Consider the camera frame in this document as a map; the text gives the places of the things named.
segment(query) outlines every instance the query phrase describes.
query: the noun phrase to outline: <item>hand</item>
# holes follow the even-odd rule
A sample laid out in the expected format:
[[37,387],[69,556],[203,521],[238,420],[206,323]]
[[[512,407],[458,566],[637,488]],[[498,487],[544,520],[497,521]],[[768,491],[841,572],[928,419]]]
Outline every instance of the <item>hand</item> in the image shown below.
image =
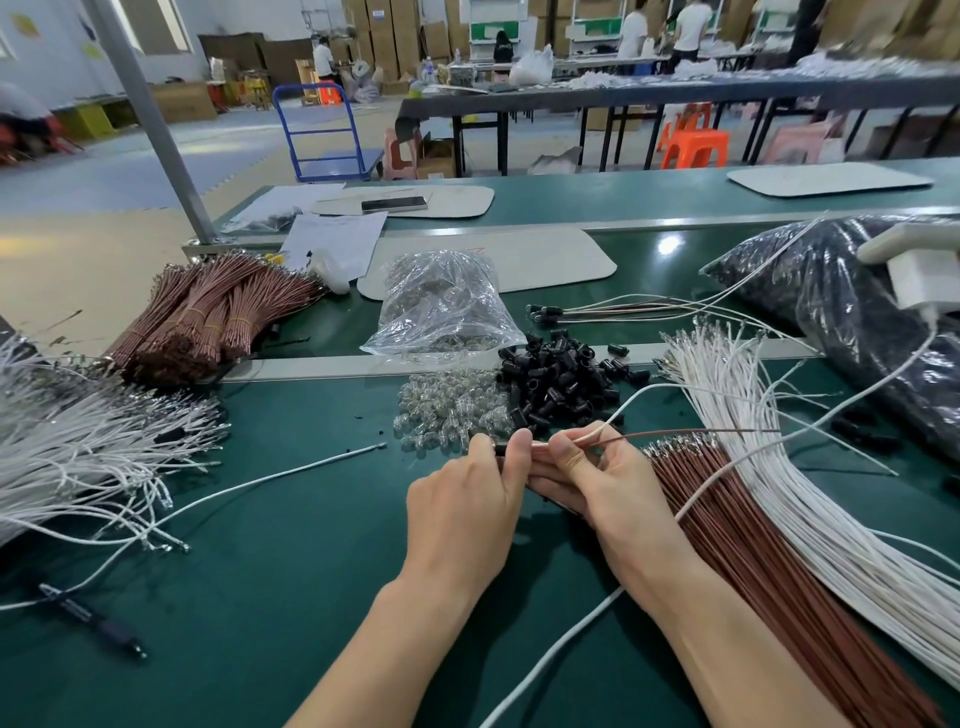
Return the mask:
[[532,441],[528,429],[514,433],[501,475],[491,439],[474,435],[466,457],[448,461],[410,486],[400,580],[462,597],[472,609],[507,561]]
[[549,448],[535,449],[528,486],[587,519],[613,574],[649,612],[664,579],[699,558],[674,521],[650,461],[637,448],[626,440],[604,445],[619,437],[606,425],[579,446],[571,442],[600,425],[558,432]]

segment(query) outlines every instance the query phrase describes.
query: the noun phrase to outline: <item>pink plastic stool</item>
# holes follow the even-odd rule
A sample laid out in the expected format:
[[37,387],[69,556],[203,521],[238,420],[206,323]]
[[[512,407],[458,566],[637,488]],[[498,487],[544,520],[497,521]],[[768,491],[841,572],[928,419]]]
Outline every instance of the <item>pink plastic stool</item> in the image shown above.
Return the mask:
[[796,127],[781,127],[763,153],[761,164],[816,164],[833,125],[822,121]]
[[407,161],[400,156],[400,143],[396,140],[396,132],[388,128],[383,135],[383,179],[384,180],[415,180],[417,178],[417,162],[420,160],[420,148],[423,137],[417,129],[414,138],[405,142],[410,150],[410,159]]

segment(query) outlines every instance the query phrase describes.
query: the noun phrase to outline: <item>clear plastic bag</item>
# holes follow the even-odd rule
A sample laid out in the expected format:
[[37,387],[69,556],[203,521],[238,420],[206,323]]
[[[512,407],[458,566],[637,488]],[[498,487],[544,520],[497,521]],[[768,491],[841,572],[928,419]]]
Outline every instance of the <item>clear plastic bag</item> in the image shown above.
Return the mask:
[[387,270],[379,330],[360,349],[380,355],[485,352],[520,344],[482,255],[428,251],[397,258]]
[[[956,225],[898,215],[825,220],[745,282],[737,295],[797,326],[841,374],[865,388],[897,369],[926,337],[920,316],[897,306],[886,266],[867,266],[856,258],[863,243],[908,220]],[[701,272],[734,285],[804,227],[793,223],[756,235]],[[960,461],[960,324],[941,316],[939,331],[929,352],[875,397]]]
[[553,81],[553,49],[527,51],[510,69],[510,85],[549,84]]

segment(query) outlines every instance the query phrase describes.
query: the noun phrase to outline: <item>window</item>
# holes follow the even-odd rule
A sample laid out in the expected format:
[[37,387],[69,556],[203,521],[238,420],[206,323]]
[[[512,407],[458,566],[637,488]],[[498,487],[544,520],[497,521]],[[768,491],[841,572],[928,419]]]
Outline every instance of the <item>window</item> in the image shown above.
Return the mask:
[[174,0],[110,0],[130,45],[146,56],[190,53]]

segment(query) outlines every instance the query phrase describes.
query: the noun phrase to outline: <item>stack of cardboard boxes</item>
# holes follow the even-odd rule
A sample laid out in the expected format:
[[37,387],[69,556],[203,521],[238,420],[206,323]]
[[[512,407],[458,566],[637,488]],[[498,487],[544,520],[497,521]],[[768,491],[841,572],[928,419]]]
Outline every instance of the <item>stack of cardboard boxes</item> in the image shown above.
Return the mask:
[[345,0],[347,23],[357,30],[357,48],[365,61],[383,69],[393,83],[420,65],[420,11],[416,0]]

